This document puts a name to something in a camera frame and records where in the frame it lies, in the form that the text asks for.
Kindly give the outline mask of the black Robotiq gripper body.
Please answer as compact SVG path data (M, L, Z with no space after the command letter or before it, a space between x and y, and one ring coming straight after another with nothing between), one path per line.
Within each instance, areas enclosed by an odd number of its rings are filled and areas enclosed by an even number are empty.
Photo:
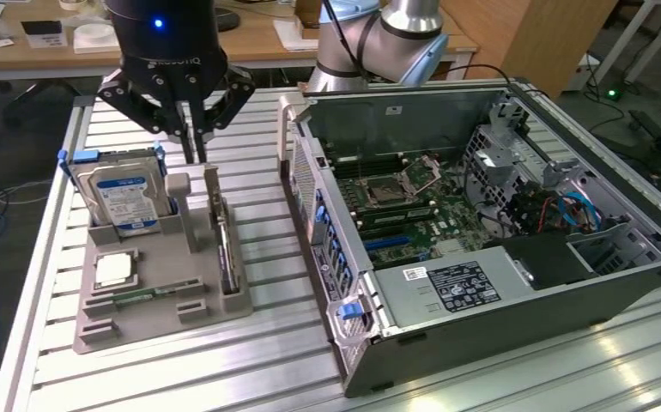
M202 103L228 69L214 1L107 1L122 51L120 71L103 84L103 99L120 111Z

